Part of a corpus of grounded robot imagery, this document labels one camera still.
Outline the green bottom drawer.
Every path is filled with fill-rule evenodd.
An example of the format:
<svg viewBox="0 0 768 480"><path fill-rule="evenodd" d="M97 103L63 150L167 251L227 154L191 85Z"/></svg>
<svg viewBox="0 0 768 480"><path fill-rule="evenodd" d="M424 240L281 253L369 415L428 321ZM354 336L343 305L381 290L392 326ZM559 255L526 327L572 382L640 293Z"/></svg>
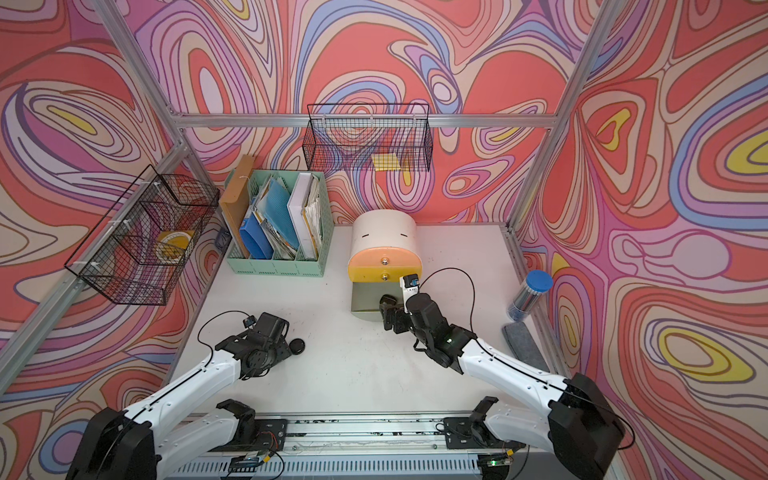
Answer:
<svg viewBox="0 0 768 480"><path fill-rule="evenodd" d="M379 304L384 294L384 283L353 283L351 314L360 320L381 322Z"/></svg>

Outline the black earphone case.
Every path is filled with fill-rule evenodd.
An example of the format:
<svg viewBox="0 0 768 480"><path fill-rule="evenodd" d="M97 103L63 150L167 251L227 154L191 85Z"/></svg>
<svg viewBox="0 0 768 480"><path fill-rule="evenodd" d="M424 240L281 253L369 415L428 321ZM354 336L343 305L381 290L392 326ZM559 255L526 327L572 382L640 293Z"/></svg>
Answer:
<svg viewBox="0 0 768 480"><path fill-rule="evenodd" d="M306 343L300 338L295 338L289 342L289 349L292 355L300 355L306 349Z"/></svg>

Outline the yellow drawer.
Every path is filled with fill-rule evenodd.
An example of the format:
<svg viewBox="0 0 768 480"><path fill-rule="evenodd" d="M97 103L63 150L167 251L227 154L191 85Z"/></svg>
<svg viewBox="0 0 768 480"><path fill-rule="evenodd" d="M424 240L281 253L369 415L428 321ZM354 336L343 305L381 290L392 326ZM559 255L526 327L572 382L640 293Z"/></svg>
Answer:
<svg viewBox="0 0 768 480"><path fill-rule="evenodd" d="M421 266L350 266L349 278L353 283L398 283L401 277L422 275Z"/></svg>

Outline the orange top drawer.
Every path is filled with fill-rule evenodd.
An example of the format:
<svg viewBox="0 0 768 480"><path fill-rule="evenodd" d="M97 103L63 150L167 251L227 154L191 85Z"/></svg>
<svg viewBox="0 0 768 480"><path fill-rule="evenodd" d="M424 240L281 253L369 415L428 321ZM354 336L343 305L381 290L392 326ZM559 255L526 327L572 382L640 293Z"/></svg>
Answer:
<svg viewBox="0 0 768 480"><path fill-rule="evenodd" d="M420 271L422 261L418 254L405 248L375 247L354 253L348 266L352 269L407 267Z"/></svg>

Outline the white three-drawer cabinet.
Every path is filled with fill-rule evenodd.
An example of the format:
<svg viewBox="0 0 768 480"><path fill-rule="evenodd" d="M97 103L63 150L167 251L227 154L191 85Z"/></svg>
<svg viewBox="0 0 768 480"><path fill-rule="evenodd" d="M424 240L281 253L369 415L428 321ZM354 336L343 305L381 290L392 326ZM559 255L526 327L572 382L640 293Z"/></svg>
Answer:
<svg viewBox="0 0 768 480"><path fill-rule="evenodd" d="M375 247L400 247L419 255L415 220L404 212L388 209L360 215L352 226L350 258L362 249Z"/></svg>

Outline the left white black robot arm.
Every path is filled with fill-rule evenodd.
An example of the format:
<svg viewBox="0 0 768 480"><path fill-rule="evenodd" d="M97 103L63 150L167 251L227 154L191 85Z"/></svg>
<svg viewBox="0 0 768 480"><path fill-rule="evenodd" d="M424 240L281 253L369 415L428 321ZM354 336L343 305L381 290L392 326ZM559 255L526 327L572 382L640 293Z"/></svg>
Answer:
<svg viewBox="0 0 768 480"><path fill-rule="evenodd" d="M287 338L289 322L275 315L248 315L243 325L241 333L210 347L204 360L157 392L122 410L97 413L86 426L68 478L164 479L224 445L254 453L256 465L265 463L281 443L244 403L224 400L204 417L186 420L219 391L264 377L306 348L303 340Z"/></svg>

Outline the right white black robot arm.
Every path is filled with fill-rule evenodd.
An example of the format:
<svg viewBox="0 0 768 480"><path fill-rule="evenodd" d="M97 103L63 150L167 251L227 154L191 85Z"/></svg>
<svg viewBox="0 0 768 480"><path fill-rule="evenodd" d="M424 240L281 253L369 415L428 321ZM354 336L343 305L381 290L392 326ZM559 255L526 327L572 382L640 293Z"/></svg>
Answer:
<svg viewBox="0 0 768 480"><path fill-rule="evenodd" d="M416 293L399 303L392 295L379 301L384 328L410 332L414 349L461 375L482 380L529 408L516 418L491 407L476 415L500 441L518 441L555 455L579 479L602 479L626 434L619 415L590 378L547 373L502 354L472 331L450 324L437 303Z"/></svg>

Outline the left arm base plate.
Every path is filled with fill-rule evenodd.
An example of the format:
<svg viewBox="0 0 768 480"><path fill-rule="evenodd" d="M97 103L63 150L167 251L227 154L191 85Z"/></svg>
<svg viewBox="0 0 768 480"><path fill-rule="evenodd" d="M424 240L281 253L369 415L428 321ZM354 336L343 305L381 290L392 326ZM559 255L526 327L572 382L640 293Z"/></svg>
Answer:
<svg viewBox="0 0 768 480"><path fill-rule="evenodd" d="M284 419L255 419L238 428L234 438L212 452L282 451L287 437L288 421Z"/></svg>

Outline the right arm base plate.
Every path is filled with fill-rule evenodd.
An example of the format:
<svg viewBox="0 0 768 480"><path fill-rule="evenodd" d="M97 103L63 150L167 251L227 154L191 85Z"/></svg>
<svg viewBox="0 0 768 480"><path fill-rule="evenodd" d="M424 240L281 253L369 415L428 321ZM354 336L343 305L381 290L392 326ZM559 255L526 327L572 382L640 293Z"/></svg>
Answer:
<svg viewBox="0 0 768 480"><path fill-rule="evenodd" d="M517 441L503 441L495 437L479 421L465 417L445 417L436 429L443 434L446 448L449 450L512 450L517 451L526 445Z"/></svg>

